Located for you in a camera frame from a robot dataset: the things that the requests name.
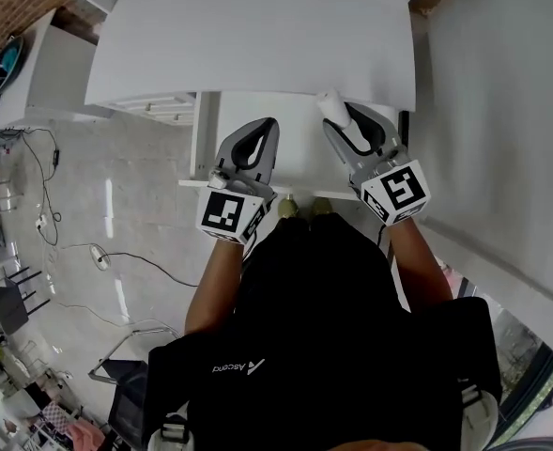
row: white cabinet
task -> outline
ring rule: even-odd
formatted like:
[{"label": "white cabinet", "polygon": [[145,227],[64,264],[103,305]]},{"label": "white cabinet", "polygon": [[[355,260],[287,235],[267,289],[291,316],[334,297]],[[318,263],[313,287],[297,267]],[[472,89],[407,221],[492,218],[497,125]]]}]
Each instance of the white cabinet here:
[{"label": "white cabinet", "polygon": [[54,10],[23,32],[22,70],[0,101],[0,128],[45,125],[49,119],[108,118],[112,111],[84,104],[95,46],[51,25]]}]

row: text logo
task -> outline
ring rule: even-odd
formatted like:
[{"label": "text logo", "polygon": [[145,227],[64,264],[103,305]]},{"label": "text logo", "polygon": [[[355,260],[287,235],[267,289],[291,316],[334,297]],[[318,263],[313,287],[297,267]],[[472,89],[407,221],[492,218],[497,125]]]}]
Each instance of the text logo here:
[{"label": "text logo", "polygon": [[413,170],[404,167],[381,180],[395,210],[400,210],[426,197]]},{"label": "text logo", "polygon": [[247,370],[247,376],[249,376],[252,372],[254,372],[258,367],[260,367],[262,364],[264,364],[265,359],[262,359],[259,363],[256,365],[253,363],[253,361],[249,361],[249,369]]},{"label": "text logo", "polygon": [[[266,360],[262,359],[259,363],[256,365],[253,363],[253,361],[249,362],[249,367],[247,367],[247,376],[249,376],[252,372],[255,372],[255,370],[260,367],[262,364],[264,364]],[[241,365],[215,365],[213,369],[211,370],[212,373],[214,372],[223,372],[223,371],[244,371],[246,364]]]},{"label": "text logo", "polygon": [[208,236],[215,237],[216,239],[222,239],[223,241],[230,241],[230,242],[238,242],[237,238],[232,236],[223,236],[222,234],[218,234],[217,232],[211,232],[210,230],[204,231]]},{"label": "text logo", "polygon": [[389,213],[365,189],[363,191],[363,201],[374,211],[382,222],[387,222],[387,219],[389,219]]},{"label": "text logo", "polygon": [[244,202],[243,197],[212,192],[201,224],[226,232],[236,232]]},{"label": "text logo", "polygon": [[422,210],[422,208],[425,205],[426,205],[426,202],[423,202],[421,204],[418,204],[416,207],[413,207],[413,208],[408,209],[408,210],[404,210],[397,217],[395,217],[395,220],[393,221],[393,223],[394,224],[398,223],[400,221],[403,221],[404,219],[407,219],[407,217],[411,217],[412,215],[417,214],[418,212],[420,212]]}]

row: chair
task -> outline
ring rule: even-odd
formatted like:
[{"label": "chair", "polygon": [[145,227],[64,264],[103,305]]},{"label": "chair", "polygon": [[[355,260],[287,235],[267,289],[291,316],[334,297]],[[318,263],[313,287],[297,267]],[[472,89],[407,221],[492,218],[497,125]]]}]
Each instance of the chair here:
[{"label": "chair", "polygon": [[42,272],[38,271],[32,275],[25,277],[21,281],[13,282],[11,279],[16,275],[26,272],[29,267],[25,267],[18,272],[10,275],[5,279],[5,286],[0,287],[0,325],[7,335],[16,333],[29,320],[29,316],[38,311],[42,306],[48,304],[50,299],[44,303],[37,305],[31,311],[25,309],[25,301],[30,299],[36,291],[30,292],[22,296],[20,292],[20,284],[23,284],[30,279],[33,279]]},{"label": "chair", "polygon": [[[91,380],[115,385],[114,402],[107,420],[109,426],[131,449],[140,451],[144,446],[144,407],[146,400],[148,366],[144,361],[110,359],[126,340],[139,334],[170,333],[179,335],[168,327],[134,330],[124,336],[109,353],[88,373]],[[109,377],[97,374],[103,368]]]}]

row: floor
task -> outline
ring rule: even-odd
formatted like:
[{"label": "floor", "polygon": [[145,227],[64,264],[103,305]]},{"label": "floor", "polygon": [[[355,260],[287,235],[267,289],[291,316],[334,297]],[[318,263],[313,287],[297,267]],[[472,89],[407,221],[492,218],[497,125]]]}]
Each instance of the floor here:
[{"label": "floor", "polygon": [[[23,194],[16,201],[18,209],[3,214],[8,249],[22,265],[43,270],[35,283],[37,299],[51,299],[14,341],[29,362],[71,376],[69,387],[103,423],[114,389],[90,380],[87,373],[131,329],[165,324],[182,332],[194,289],[130,257],[111,257],[110,269],[102,272],[88,246],[81,244],[94,242],[107,252],[144,256],[196,284],[213,239],[194,228],[197,191],[177,185],[178,179],[189,177],[190,128],[116,114],[92,123],[56,122],[51,130],[60,148],[59,165],[48,182],[53,211],[61,214],[57,245],[45,243],[35,227],[42,186],[32,153],[19,142],[1,162],[3,175],[11,178],[9,192]],[[27,142],[49,176],[51,136],[34,132]],[[379,225],[369,210],[359,202],[334,204],[348,222],[376,239]],[[260,226],[260,239],[277,221],[275,207]],[[53,223],[42,232],[54,241]],[[169,340],[169,334],[138,336],[115,357],[145,359]]]}]

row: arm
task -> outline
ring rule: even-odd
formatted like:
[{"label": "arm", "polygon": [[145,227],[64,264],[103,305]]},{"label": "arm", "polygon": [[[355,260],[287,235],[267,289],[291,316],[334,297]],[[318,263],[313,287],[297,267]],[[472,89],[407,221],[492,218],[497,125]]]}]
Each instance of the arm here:
[{"label": "arm", "polygon": [[389,235],[411,311],[451,301],[447,279],[414,221],[410,218],[389,227]]},{"label": "arm", "polygon": [[237,301],[244,246],[218,240],[186,315],[184,334],[215,331]]}]

